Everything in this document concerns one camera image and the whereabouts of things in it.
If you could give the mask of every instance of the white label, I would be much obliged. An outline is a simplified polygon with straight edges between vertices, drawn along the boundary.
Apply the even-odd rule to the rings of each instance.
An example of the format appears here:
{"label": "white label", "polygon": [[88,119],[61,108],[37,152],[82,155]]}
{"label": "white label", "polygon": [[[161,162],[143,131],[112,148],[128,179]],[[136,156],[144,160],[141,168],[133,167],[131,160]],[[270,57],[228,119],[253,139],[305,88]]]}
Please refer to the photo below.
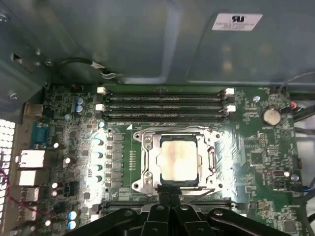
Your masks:
{"label": "white label", "polygon": [[262,14],[219,13],[212,30],[252,31]]}

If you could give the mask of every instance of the mounting screw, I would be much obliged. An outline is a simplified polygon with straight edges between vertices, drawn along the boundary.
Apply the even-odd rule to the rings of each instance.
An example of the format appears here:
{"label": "mounting screw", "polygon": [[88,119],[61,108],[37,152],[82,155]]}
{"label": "mounting screw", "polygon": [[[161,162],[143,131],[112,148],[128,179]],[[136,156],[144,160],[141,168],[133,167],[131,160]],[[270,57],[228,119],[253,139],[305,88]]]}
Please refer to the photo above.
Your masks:
{"label": "mounting screw", "polygon": [[144,138],[144,141],[149,144],[149,143],[152,141],[151,136],[146,136],[146,137]]}
{"label": "mounting screw", "polygon": [[131,216],[131,215],[132,215],[131,210],[126,210],[126,212],[124,213],[124,216]]}
{"label": "mounting screw", "polygon": [[0,13],[0,22],[8,22],[9,18],[7,15]]}
{"label": "mounting screw", "polygon": [[188,210],[189,209],[189,207],[187,205],[182,205],[180,208],[181,208],[181,210]]}
{"label": "mounting screw", "polygon": [[260,97],[259,96],[255,96],[252,100],[253,100],[253,102],[259,102],[260,101]]}
{"label": "mounting screw", "polygon": [[146,179],[144,180],[144,183],[145,183],[146,185],[151,185],[151,184],[152,184],[151,178],[146,178]]}
{"label": "mounting screw", "polygon": [[45,66],[52,66],[53,63],[48,60],[48,61],[45,61],[45,62],[44,62],[44,65],[45,65]]}
{"label": "mounting screw", "polygon": [[16,92],[14,92],[14,93],[12,93],[12,94],[10,95],[10,99],[11,99],[11,100],[16,100],[16,99],[18,99],[18,97],[19,97],[19,94],[17,94]]}
{"label": "mounting screw", "polygon": [[223,216],[223,212],[220,210],[215,210],[214,214],[217,216]]}
{"label": "mounting screw", "polygon": [[158,205],[158,206],[157,206],[157,210],[163,210],[163,209],[164,209],[163,206],[161,206],[161,205]]}
{"label": "mounting screw", "polygon": [[291,175],[292,181],[297,182],[297,181],[299,181],[299,179],[300,179],[300,177],[298,175],[296,175],[296,174]]}

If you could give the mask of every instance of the chip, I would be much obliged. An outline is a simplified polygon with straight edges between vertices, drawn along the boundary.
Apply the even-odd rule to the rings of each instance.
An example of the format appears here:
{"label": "chip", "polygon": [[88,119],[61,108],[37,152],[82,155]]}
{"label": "chip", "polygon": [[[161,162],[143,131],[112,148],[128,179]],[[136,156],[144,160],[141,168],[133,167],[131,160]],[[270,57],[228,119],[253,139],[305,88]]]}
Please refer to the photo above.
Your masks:
{"label": "chip", "polygon": [[121,153],[113,153],[113,159],[117,160],[117,159],[122,159],[123,155]]}
{"label": "chip", "polygon": [[120,169],[122,167],[121,162],[113,162],[113,169]]}
{"label": "chip", "polygon": [[296,232],[295,222],[292,220],[287,220],[283,222],[284,232],[292,234]]}
{"label": "chip", "polygon": [[76,131],[71,131],[70,133],[69,133],[69,137],[70,138],[75,138],[77,136],[77,132]]}
{"label": "chip", "polygon": [[91,197],[91,194],[90,194],[90,193],[84,193],[84,194],[83,194],[83,198],[84,198],[84,199],[90,199],[90,197]]}
{"label": "chip", "polygon": [[88,156],[89,155],[89,151],[88,150],[83,150],[82,151],[82,156]]}
{"label": "chip", "polygon": [[113,171],[112,172],[112,178],[121,178],[122,177],[122,172],[119,171]]}

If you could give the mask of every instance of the ram slot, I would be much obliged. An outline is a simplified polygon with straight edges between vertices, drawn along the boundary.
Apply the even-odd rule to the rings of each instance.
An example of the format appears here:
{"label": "ram slot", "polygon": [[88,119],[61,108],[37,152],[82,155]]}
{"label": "ram slot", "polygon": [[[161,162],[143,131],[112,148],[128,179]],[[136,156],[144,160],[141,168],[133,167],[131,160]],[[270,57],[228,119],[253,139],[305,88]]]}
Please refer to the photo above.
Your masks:
{"label": "ram slot", "polygon": [[176,123],[212,123],[223,122],[226,117],[103,117],[106,122],[176,122]]}
{"label": "ram slot", "polygon": [[209,100],[124,100],[124,101],[113,101],[113,100],[105,100],[105,105],[107,106],[128,106],[128,105],[136,105],[136,106],[200,106],[200,105],[218,105],[221,104],[219,101],[209,101]]}
{"label": "ram slot", "polygon": [[106,97],[198,97],[198,98],[220,98],[221,93],[216,92],[132,92],[132,91],[108,91]]}

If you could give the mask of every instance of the electrolytic capacitor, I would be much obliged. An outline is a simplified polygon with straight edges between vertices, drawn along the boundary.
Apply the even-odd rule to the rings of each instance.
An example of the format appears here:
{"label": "electrolytic capacitor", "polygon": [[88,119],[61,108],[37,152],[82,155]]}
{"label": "electrolytic capacitor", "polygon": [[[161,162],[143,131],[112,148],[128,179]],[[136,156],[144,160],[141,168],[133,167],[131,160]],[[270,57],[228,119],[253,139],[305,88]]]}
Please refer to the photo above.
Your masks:
{"label": "electrolytic capacitor", "polygon": [[51,196],[53,197],[60,196],[61,194],[63,194],[63,191],[61,189],[56,189],[51,192]]}
{"label": "electrolytic capacitor", "polygon": [[78,105],[75,107],[75,112],[81,114],[83,112],[83,107],[81,105]]}
{"label": "electrolytic capacitor", "polygon": [[74,163],[76,163],[76,159],[72,157],[67,157],[64,159],[64,163],[67,165],[73,165]]}
{"label": "electrolytic capacitor", "polygon": [[94,151],[91,153],[91,158],[92,159],[98,159],[98,158],[102,158],[103,157],[103,154],[98,152],[98,151]]}
{"label": "electrolytic capacitor", "polygon": [[61,188],[61,187],[63,187],[63,183],[55,182],[55,183],[52,183],[51,187],[52,188]]}
{"label": "electrolytic capacitor", "polygon": [[103,169],[103,167],[101,165],[92,165],[91,166],[91,170],[93,172],[100,171],[101,169]]}
{"label": "electrolytic capacitor", "polygon": [[77,218],[78,213],[76,211],[72,211],[68,214],[68,219],[69,220],[75,220]]}
{"label": "electrolytic capacitor", "polygon": [[92,176],[92,182],[98,183],[102,181],[102,176]]}
{"label": "electrolytic capacitor", "polygon": [[93,144],[94,145],[98,145],[98,146],[100,146],[100,145],[103,145],[103,141],[101,140],[101,139],[99,139],[99,138],[95,138],[94,140],[93,140]]}
{"label": "electrolytic capacitor", "polygon": [[70,230],[74,230],[76,226],[77,226],[77,223],[75,223],[75,221],[73,220],[68,223],[68,229]]}
{"label": "electrolytic capacitor", "polygon": [[78,97],[76,103],[77,103],[78,105],[83,105],[83,103],[84,103],[83,98],[82,98],[82,97]]}

